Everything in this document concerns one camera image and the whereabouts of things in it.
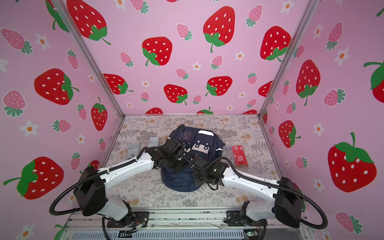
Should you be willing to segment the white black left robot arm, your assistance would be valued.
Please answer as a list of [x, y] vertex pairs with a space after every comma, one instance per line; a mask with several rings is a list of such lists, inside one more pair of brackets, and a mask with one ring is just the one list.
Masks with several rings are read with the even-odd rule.
[[88, 168], [79, 179], [74, 195], [83, 216], [100, 215], [121, 221], [132, 214], [123, 201], [107, 195], [114, 186], [143, 172], [158, 167], [177, 167], [181, 164], [184, 147], [174, 139], [158, 147], [143, 148], [139, 155], [107, 168]]

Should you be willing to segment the light blue calculator cover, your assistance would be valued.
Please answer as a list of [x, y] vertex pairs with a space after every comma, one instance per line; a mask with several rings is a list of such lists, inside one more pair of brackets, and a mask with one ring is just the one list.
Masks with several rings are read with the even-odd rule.
[[151, 137], [149, 139], [149, 145], [148, 147], [157, 147], [159, 145], [159, 137]]

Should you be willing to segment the navy blue student backpack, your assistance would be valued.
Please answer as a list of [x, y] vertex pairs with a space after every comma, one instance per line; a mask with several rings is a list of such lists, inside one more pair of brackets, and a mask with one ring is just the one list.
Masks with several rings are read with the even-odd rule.
[[175, 170], [171, 167], [161, 168], [162, 181], [169, 189], [177, 192], [194, 192], [201, 184], [196, 184], [194, 176], [198, 173], [186, 162], [186, 159], [193, 161], [195, 156], [202, 160], [198, 163], [203, 168], [223, 154], [226, 145], [223, 140], [214, 132], [193, 127], [181, 127], [173, 130], [168, 139], [174, 139], [183, 145], [184, 156], [181, 159], [182, 165]]

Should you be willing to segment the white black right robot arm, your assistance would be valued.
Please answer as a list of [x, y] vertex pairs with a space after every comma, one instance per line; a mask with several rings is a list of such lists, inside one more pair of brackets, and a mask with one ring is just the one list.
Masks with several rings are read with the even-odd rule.
[[303, 197], [291, 180], [257, 178], [237, 171], [232, 162], [224, 157], [208, 164], [196, 155], [187, 162], [196, 172], [194, 176], [196, 183], [240, 189], [267, 202], [263, 207], [247, 204], [243, 211], [248, 219], [259, 221], [275, 218], [288, 227], [299, 228]]

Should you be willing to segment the light blue calculator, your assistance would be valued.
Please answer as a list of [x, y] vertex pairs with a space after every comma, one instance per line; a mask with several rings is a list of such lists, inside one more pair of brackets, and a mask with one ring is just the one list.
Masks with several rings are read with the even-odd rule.
[[140, 142], [128, 144], [128, 146], [127, 146], [128, 159], [132, 159], [132, 158], [136, 157], [140, 153], [140, 150], [141, 150], [141, 143]]

